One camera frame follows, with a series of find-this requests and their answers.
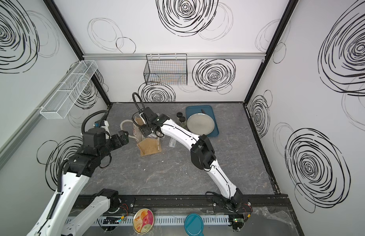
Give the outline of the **canvas tote bag cat print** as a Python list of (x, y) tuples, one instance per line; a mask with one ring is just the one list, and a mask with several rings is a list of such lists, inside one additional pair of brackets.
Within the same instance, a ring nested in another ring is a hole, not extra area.
[(136, 141), (136, 145), (140, 151), (140, 156), (148, 156), (162, 152), (160, 138), (156, 138), (155, 135), (151, 137), (144, 137), (139, 127), (137, 127), (132, 120), (124, 120), (120, 124), (121, 130), (124, 130), (125, 123), (132, 124), (132, 131), (129, 131), (129, 138)]

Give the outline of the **clear compass set case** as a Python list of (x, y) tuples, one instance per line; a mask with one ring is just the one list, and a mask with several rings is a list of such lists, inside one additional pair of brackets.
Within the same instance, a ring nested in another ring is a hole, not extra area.
[(169, 141), (169, 147), (174, 148), (177, 144), (177, 140), (174, 138), (171, 138)]

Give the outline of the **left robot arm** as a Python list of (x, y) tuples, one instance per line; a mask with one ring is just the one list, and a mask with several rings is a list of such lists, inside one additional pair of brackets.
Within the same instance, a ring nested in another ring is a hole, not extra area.
[(66, 224), (81, 190), (96, 168), (103, 167), (102, 160), (129, 143), (126, 131), (110, 134), (107, 116), (108, 111), (101, 110), (83, 121), (83, 143), (75, 154), (60, 163), (57, 189), (29, 236), (81, 236), (104, 213), (116, 213), (123, 207), (118, 191), (104, 188), (94, 194), (90, 204)]

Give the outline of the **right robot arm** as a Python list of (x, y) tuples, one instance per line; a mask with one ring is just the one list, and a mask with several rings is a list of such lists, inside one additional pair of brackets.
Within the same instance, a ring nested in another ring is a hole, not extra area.
[(206, 135), (199, 136), (191, 133), (168, 116), (164, 114), (158, 115), (149, 107), (137, 108), (137, 110), (144, 124), (140, 125), (136, 121), (134, 121), (134, 124), (146, 131), (145, 136), (151, 133), (167, 135), (184, 145), (190, 151), (192, 164), (208, 173), (217, 185), (227, 208), (231, 211), (236, 211), (246, 203), (243, 193), (230, 181), (220, 167), (215, 156), (215, 150)]

